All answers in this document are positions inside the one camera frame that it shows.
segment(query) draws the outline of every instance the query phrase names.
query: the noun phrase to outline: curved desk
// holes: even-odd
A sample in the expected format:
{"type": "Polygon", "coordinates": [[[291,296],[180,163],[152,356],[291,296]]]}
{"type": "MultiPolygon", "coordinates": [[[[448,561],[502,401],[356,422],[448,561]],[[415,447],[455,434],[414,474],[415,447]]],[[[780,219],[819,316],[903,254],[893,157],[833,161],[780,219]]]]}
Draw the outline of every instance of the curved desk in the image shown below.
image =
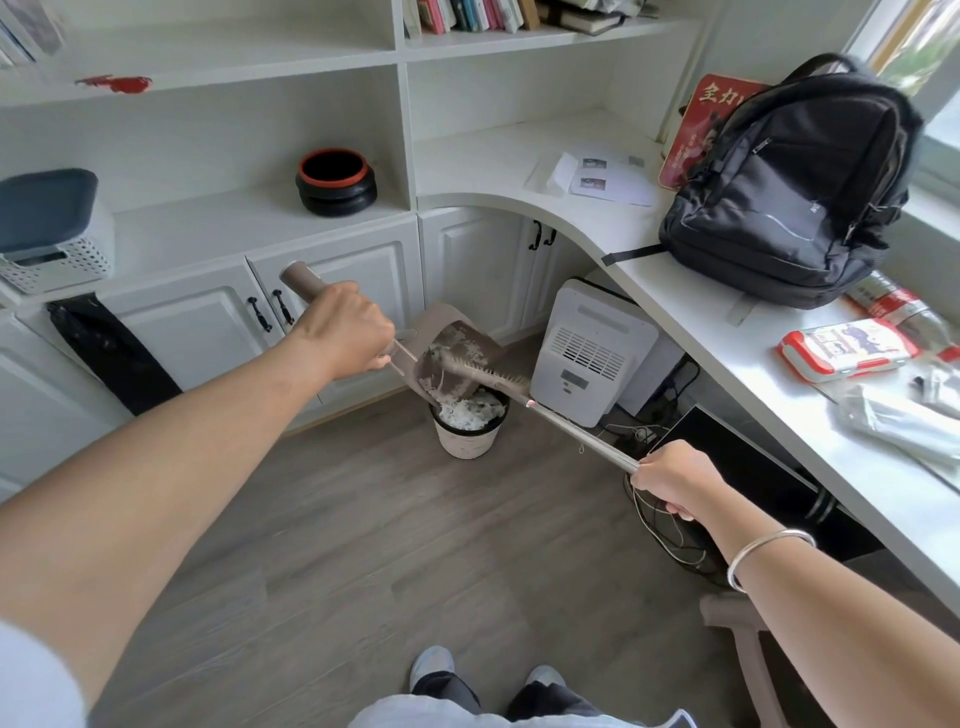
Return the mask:
{"type": "MultiPolygon", "coordinates": [[[[643,208],[523,188],[541,153],[576,152],[586,140],[590,146],[640,152],[651,179],[659,172],[659,145],[618,117],[592,111],[418,143],[419,207],[488,206],[535,217],[580,245],[598,265],[608,253],[655,243],[672,193],[661,190],[658,205],[643,208]]],[[[960,615],[960,495],[898,450],[838,426],[834,405],[790,373],[774,351],[786,332],[852,320],[853,308],[836,302],[799,311],[761,303],[735,326],[727,319],[740,294],[669,255],[615,263],[606,271],[960,615]]]]}

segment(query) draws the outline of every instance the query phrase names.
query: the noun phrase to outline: wooden floor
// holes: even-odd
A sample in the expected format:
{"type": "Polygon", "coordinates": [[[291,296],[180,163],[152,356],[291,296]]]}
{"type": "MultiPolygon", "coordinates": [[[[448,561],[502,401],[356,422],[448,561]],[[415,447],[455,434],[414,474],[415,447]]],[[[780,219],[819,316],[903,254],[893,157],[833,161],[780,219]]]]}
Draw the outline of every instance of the wooden floor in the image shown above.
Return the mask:
{"type": "Polygon", "coordinates": [[[448,646],[485,708],[550,663],[602,710],[752,715],[709,586],[619,473],[515,408],[462,462],[405,392],[280,441],[137,631],[94,728],[346,726],[448,646]]]}

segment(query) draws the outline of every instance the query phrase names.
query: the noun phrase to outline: hand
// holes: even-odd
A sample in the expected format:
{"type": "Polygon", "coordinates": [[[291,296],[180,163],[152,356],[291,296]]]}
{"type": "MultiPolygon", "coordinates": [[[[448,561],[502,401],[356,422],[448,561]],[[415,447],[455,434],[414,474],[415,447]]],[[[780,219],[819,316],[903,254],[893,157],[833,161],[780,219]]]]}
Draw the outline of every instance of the hand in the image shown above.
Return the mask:
{"type": "Polygon", "coordinates": [[[326,287],[290,332],[318,350],[327,381],[382,369],[390,363],[380,353],[394,338],[394,325],[380,306],[360,293],[352,280],[326,287]]]}
{"type": "Polygon", "coordinates": [[[697,517],[692,506],[697,491],[724,485],[724,480],[706,453],[676,440],[643,458],[630,483],[665,501],[668,512],[693,521],[697,517]]]}

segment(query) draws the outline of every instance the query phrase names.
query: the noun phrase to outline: black and red bowl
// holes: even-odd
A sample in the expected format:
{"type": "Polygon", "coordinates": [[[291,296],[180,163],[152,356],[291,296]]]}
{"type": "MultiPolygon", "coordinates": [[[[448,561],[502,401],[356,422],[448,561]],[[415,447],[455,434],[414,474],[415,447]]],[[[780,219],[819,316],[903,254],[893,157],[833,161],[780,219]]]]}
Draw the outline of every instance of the black and red bowl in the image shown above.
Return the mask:
{"type": "Polygon", "coordinates": [[[376,202],[376,177],[363,155],[318,149],[300,160],[297,189],[303,206],[323,217],[344,217],[376,202]]]}

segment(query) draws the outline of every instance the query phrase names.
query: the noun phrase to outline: foot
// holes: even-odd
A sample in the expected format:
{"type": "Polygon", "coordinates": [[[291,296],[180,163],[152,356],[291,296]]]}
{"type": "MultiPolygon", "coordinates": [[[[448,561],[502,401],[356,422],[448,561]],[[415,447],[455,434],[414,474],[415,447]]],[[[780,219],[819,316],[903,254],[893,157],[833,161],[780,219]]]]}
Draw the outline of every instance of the foot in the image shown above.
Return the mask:
{"type": "Polygon", "coordinates": [[[530,674],[527,675],[527,685],[530,683],[543,683],[544,685],[563,685],[566,687],[566,681],[564,677],[554,668],[549,665],[540,665],[539,667],[534,667],[530,674]]]}
{"type": "Polygon", "coordinates": [[[410,668],[410,692],[424,675],[431,672],[453,672],[453,655],[446,647],[440,647],[434,644],[432,647],[424,649],[420,656],[414,660],[414,666],[410,668]]]}

